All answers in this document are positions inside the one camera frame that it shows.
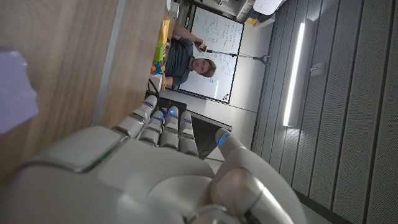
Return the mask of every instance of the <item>whiteboard frame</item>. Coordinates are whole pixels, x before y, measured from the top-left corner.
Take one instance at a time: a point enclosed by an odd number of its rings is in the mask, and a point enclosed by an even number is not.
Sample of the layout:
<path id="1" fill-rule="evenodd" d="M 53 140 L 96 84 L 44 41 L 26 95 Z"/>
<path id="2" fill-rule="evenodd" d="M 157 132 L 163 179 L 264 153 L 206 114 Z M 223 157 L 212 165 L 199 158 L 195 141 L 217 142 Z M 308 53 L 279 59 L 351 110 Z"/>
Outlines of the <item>whiteboard frame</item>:
<path id="1" fill-rule="evenodd" d="M 227 18 L 227 19 L 229 19 L 229 20 L 231 20 L 231 21 L 234 21 L 234 22 L 237 22 L 238 24 L 242 24 L 242 25 L 243 25 L 243 26 L 242 26 L 241 39 L 240 39 L 240 41 L 239 41 L 239 47 L 238 47 L 238 53 L 237 53 L 237 54 L 239 55 L 239 52 L 240 52 L 240 50 L 241 50 L 241 44 L 242 44 L 244 23 L 238 22 L 238 21 L 233 20 L 233 19 L 231 19 L 231 18 L 229 18 L 229 17 L 227 17 L 227 16 L 224 16 L 224 15 L 222 15 L 222 12 L 221 12 L 221 11 L 219 12 L 219 11 L 217 11 L 216 9 L 212 9 L 212 8 L 210 8 L 210 7 L 208 7 L 208 6 L 204 6 L 204 5 L 201 5 L 201 4 L 197 4 L 196 2 L 191 3 L 190 7 L 192 7 L 192 5 L 195 5 L 195 11 L 193 12 L 192 18 L 195 18 L 195 14 L 196 14 L 196 12 L 197 12 L 197 8 L 199 7 L 199 8 L 201 8 L 201 9 L 203 9 L 203 10 L 212 12 L 212 13 L 218 15 L 218 16 Z M 194 93 L 194 92 L 187 91 L 187 90 L 181 90 L 181 89 L 180 89 L 180 86 L 178 86 L 176 90 L 175 90 L 175 89 L 170 89 L 170 88 L 168 88 L 168 89 L 169 89 L 169 90 L 172 90 L 172 91 L 177 91 L 177 92 L 180 92 L 180 93 L 184 93 L 184 94 L 186 94 L 186 95 L 194 96 L 194 97 L 197 97 L 197 98 L 206 99 L 206 100 L 212 100 L 212 101 L 217 101 L 217 102 L 224 103 L 224 104 L 227 104 L 227 105 L 228 105 L 229 102 L 231 101 L 232 87 L 233 87 L 233 85 L 234 85 L 234 79 L 235 79 L 235 73 L 236 73 L 236 66 L 238 65 L 238 58 L 239 58 L 239 57 L 236 57 L 236 63 L 235 63 L 234 73 L 233 73 L 233 76 L 232 76 L 231 89 L 229 90 L 228 101 L 218 100 L 218 99 L 215 99 L 215 98 L 212 98 L 212 97 L 209 97 L 209 96 L 203 96 L 203 95 L 201 95 L 201 94 Z"/>

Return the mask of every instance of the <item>gray wall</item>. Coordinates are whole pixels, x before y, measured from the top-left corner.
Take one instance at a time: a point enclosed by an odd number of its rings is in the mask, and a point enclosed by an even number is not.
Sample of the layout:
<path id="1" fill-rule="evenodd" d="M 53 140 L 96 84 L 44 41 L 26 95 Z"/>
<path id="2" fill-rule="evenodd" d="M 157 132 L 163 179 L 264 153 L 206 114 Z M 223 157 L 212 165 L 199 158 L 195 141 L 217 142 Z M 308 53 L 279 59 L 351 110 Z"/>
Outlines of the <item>gray wall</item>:
<path id="1" fill-rule="evenodd" d="M 352 223 L 398 222 L 395 0 L 289 0 L 277 12 L 252 150 Z M 314 21 L 298 126 L 282 125 L 300 23 Z M 324 75 L 309 68 L 326 62 Z"/>

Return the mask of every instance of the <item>white wall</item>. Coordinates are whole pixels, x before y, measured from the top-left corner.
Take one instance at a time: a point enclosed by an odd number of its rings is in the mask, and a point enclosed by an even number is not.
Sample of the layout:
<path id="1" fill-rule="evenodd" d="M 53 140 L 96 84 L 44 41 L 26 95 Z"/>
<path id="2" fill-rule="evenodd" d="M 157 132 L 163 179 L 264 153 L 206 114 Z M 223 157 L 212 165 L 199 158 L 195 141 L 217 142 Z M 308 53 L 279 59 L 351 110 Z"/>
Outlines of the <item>white wall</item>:
<path id="1" fill-rule="evenodd" d="M 268 53 L 271 33 L 272 24 L 262 29 L 245 24 L 240 52 L 255 57 Z M 160 95 L 186 103 L 188 110 L 232 126 L 234 136 L 249 149 L 256 122 L 264 70 L 265 65 L 261 62 L 249 58 L 239 58 L 229 105 L 169 90 L 162 91 Z M 215 149 L 208 157 L 224 160 L 218 149 Z"/>

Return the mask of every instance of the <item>robotic hand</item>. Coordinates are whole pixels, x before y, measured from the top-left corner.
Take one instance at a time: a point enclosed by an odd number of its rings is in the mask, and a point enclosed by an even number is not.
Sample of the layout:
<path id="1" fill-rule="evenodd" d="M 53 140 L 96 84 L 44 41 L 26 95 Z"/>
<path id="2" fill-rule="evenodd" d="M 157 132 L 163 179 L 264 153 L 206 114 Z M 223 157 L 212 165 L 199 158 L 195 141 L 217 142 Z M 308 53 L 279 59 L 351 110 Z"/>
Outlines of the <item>robotic hand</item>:
<path id="1" fill-rule="evenodd" d="M 306 223 L 290 186 L 231 133 L 216 134 L 225 161 L 214 174 L 190 113 L 178 125 L 178 109 L 153 113 L 156 103 L 25 161 L 0 183 L 0 223 Z"/>

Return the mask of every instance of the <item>purple object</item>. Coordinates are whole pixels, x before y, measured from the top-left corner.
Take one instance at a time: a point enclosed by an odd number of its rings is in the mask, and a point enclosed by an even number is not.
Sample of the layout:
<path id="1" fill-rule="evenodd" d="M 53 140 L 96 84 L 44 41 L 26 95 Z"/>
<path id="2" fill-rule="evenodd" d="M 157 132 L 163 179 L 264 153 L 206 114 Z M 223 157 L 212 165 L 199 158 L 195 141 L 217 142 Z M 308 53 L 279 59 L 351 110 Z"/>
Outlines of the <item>purple object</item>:
<path id="1" fill-rule="evenodd" d="M 26 66 L 18 51 L 0 47 L 0 134 L 39 112 Z"/>

